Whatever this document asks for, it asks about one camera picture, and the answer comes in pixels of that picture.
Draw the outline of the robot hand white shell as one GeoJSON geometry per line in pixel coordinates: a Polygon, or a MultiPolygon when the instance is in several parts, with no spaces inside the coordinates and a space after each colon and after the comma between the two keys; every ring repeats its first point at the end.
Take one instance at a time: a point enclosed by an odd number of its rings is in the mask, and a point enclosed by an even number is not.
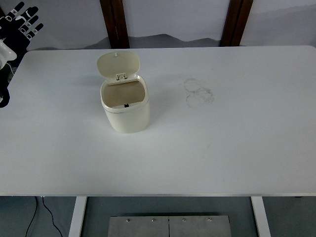
{"type": "Polygon", "coordinates": [[[8,14],[0,18],[0,67],[24,53],[31,40],[43,28],[37,23],[38,7],[31,6],[20,12],[24,2],[19,2],[8,14]]]}

